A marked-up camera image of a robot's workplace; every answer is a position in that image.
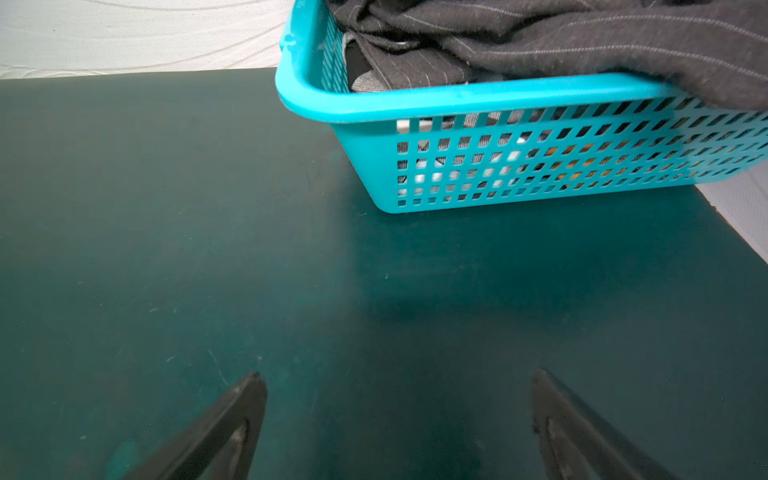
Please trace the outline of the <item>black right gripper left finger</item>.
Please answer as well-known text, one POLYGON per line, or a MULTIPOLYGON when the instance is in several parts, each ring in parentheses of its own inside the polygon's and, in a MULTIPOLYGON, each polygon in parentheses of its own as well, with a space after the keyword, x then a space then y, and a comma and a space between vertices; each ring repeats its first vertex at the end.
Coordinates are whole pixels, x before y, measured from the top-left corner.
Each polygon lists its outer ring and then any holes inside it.
POLYGON ((267 385, 251 372, 127 479, 246 479, 265 418, 267 385))

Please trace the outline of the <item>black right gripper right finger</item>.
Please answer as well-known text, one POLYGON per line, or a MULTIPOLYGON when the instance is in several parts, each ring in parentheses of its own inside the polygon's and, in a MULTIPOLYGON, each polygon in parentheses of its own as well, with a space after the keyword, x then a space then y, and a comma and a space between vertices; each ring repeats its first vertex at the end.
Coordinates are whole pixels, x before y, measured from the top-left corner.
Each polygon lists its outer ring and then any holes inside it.
POLYGON ((549 479, 674 479, 546 369, 531 376, 532 429, 549 479))

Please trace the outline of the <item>dark grey pinstriped shirt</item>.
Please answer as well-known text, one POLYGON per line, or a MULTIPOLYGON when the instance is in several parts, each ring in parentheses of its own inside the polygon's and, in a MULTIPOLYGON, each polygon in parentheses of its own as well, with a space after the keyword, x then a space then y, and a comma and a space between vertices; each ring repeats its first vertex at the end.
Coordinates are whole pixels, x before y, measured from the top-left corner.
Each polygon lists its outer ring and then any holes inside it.
POLYGON ((330 1, 349 87, 629 72, 725 109, 767 106, 763 1, 330 1))

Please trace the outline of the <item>teal plastic laundry basket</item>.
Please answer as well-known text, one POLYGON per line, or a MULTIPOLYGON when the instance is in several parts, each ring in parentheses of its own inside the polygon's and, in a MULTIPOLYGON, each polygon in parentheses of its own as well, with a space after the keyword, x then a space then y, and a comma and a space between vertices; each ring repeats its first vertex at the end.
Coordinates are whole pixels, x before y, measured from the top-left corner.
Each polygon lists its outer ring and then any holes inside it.
POLYGON ((388 213, 720 181, 767 156, 765 113, 622 74, 353 93, 321 1, 295 3, 281 51, 283 104, 332 127, 388 213))

